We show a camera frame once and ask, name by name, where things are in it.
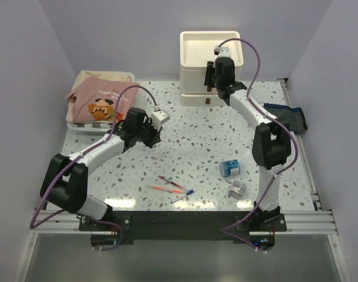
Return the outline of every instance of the speckled white table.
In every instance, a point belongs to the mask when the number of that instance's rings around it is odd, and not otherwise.
[[[161,133],[162,142],[149,149],[137,144],[114,157],[89,177],[88,193],[117,210],[251,210],[258,193],[258,167],[252,158],[254,131],[243,117],[230,107],[183,107],[179,103],[179,82],[145,81],[161,108],[171,115]],[[258,102],[283,104],[279,82],[257,82],[252,96]],[[142,90],[134,106],[153,110]],[[101,135],[87,135],[68,130],[62,154],[78,152]],[[219,162],[238,159],[241,173],[223,179]],[[195,193],[171,204],[176,194],[148,188],[164,186],[161,174]],[[242,200],[228,197],[228,186],[240,180],[247,186]],[[302,158],[281,177],[279,201],[282,210],[314,210],[310,184]],[[47,209],[58,209],[48,204]]]

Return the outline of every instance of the white box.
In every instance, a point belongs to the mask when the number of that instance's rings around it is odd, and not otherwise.
[[[240,38],[237,31],[184,31],[180,33],[180,90],[181,100],[201,97],[215,97],[215,88],[207,92],[204,85],[207,62],[214,61],[214,47],[229,38]],[[238,80],[243,67],[243,53],[240,41],[226,43],[235,64],[235,79]]]

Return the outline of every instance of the blue and white can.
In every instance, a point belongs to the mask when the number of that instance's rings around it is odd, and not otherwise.
[[[238,160],[226,160],[219,163],[219,171],[223,177],[235,176],[240,174],[240,165]]]

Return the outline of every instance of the red pen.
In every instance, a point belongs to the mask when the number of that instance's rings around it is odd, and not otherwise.
[[[184,192],[181,191],[181,190],[163,188],[163,187],[158,187],[158,186],[151,186],[151,188],[154,189],[154,190],[159,190],[159,191],[166,191],[166,192],[171,192],[171,193],[184,194]]]
[[[182,185],[179,185],[179,184],[177,184],[177,183],[171,181],[170,179],[165,178],[164,176],[158,175],[158,178],[169,182],[169,184],[172,184],[172,185],[174,185],[175,187],[178,187],[179,189],[182,189],[183,191],[188,191],[188,189],[184,188]]]

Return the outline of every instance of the metal frame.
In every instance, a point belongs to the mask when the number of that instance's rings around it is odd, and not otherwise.
[[[278,79],[278,81],[281,83],[283,96],[285,97],[285,100],[286,100],[288,106],[292,107],[290,93],[287,88],[286,81],[284,79]],[[313,205],[315,207],[315,210],[322,210],[319,195],[316,190],[315,183],[313,181],[312,173],[310,171],[307,155],[304,150],[302,137],[300,135],[296,135],[296,140],[298,141],[299,151],[300,151],[300,154],[301,154],[301,157],[303,160],[303,165],[306,170],[306,176],[310,183],[310,193],[311,193]],[[328,234],[327,237],[329,240],[330,248],[332,249],[333,258],[336,263],[338,275],[340,277],[341,282],[351,281],[350,274],[347,269],[347,264],[346,264],[345,258],[343,257],[342,250],[340,248],[338,232],[336,234]]]
[[[289,106],[292,106],[286,82],[281,79],[283,95]],[[349,272],[346,267],[345,258],[340,249],[336,223],[331,211],[322,211],[319,196],[313,182],[309,163],[304,150],[302,138],[296,137],[299,145],[300,155],[306,170],[306,177],[310,183],[310,193],[316,211],[281,211],[285,215],[288,231],[276,232],[282,235],[310,235],[310,234],[326,234],[329,239],[333,258],[342,282],[350,281]],[[42,220],[52,211],[41,211],[37,220]],[[16,271],[14,282],[24,282],[28,273],[29,265],[32,260],[33,252],[36,246],[39,234],[109,234],[109,232],[90,232],[79,231],[79,219],[75,214],[61,213],[53,219],[48,220],[36,229],[30,230],[28,238],[21,255],[21,259]],[[268,232],[250,232],[251,235],[267,235]]]

